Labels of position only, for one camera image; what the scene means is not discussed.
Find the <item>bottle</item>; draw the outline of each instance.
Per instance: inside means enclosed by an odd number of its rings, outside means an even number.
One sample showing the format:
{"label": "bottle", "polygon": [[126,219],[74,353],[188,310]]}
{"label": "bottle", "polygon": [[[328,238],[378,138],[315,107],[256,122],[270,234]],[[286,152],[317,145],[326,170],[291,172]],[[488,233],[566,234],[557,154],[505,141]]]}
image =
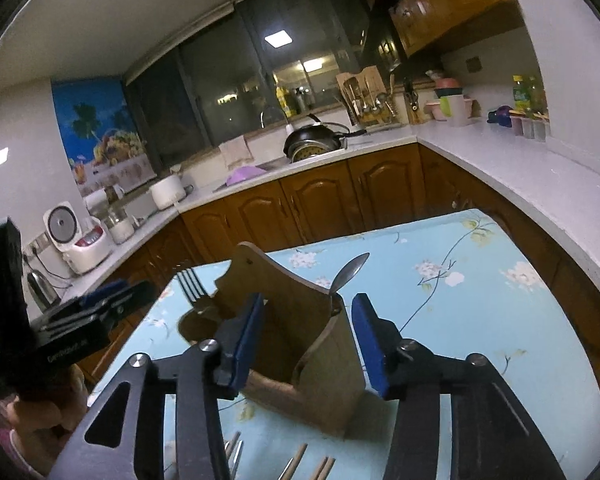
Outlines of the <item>bottle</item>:
{"label": "bottle", "polygon": [[302,90],[299,87],[294,92],[296,94],[296,102],[298,102],[298,107],[300,108],[298,111],[304,114],[309,109],[306,102],[304,102],[304,94],[302,94]]}
{"label": "bottle", "polygon": [[546,104],[544,102],[544,90],[536,79],[536,76],[529,76],[529,100],[531,102],[531,109],[536,113],[544,113],[546,110]]}
{"label": "bottle", "polygon": [[528,113],[531,110],[531,99],[525,79],[521,75],[513,76],[513,101],[516,110]]}
{"label": "bottle", "polygon": [[296,111],[290,106],[291,94],[289,93],[289,90],[282,86],[276,86],[276,97],[278,98],[282,111],[288,118],[296,114]]}

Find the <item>ceiling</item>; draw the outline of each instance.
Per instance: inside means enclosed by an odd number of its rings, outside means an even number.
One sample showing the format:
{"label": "ceiling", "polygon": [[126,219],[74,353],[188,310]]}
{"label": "ceiling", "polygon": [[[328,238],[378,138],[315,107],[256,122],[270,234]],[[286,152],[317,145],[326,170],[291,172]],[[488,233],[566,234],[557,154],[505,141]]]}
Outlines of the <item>ceiling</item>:
{"label": "ceiling", "polygon": [[0,38],[0,90],[42,77],[121,75],[229,0],[29,0]]}

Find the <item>faucet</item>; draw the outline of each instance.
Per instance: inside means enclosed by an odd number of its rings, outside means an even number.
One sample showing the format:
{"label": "faucet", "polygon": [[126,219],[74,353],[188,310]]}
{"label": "faucet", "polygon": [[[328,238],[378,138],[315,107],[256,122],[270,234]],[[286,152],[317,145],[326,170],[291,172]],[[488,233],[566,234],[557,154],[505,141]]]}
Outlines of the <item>faucet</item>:
{"label": "faucet", "polygon": [[265,105],[265,107],[260,112],[260,127],[261,128],[264,128],[264,112],[266,112],[269,108],[273,108],[273,110],[281,112],[282,116],[285,119],[286,124],[289,125],[289,118],[286,116],[286,114],[282,108],[280,108],[279,106],[274,106],[274,105]]}

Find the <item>window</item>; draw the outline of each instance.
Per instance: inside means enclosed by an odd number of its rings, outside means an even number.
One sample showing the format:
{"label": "window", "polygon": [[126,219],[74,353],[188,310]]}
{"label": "window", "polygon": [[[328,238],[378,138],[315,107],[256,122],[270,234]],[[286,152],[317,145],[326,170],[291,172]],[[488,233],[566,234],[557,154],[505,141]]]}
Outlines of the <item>window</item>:
{"label": "window", "polygon": [[132,114],[156,173],[209,145],[196,121],[175,56],[171,52],[161,57],[127,87]]}
{"label": "window", "polygon": [[[350,0],[358,22],[366,12],[360,0]],[[272,81],[292,96],[301,91],[309,106],[336,101],[338,72],[359,72],[360,65],[332,0],[247,0],[241,4],[264,69]],[[284,44],[268,41],[281,33]]]}
{"label": "window", "polygon": [[263,124],[333,104],[361,69],[363,0],[246,0],[127,88],[155,171]]}
{"label": "window", "polygon": [[183,43],[180,53],[214,146],[257,130],[266,105],[277,105],[259,75],[256,53],[236,14]]}

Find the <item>fork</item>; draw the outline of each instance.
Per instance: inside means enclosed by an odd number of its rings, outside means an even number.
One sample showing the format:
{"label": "fork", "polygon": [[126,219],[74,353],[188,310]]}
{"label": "fork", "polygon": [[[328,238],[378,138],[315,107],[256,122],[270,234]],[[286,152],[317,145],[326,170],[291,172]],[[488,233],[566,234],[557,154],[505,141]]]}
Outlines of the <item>fork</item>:
{"label": "fork", "polygon": [[205,315],[209,319],[220,320],[216,304],[206,293],[193,267],[180,270],[176,273],[176,278],[187,301],[197,314]]}

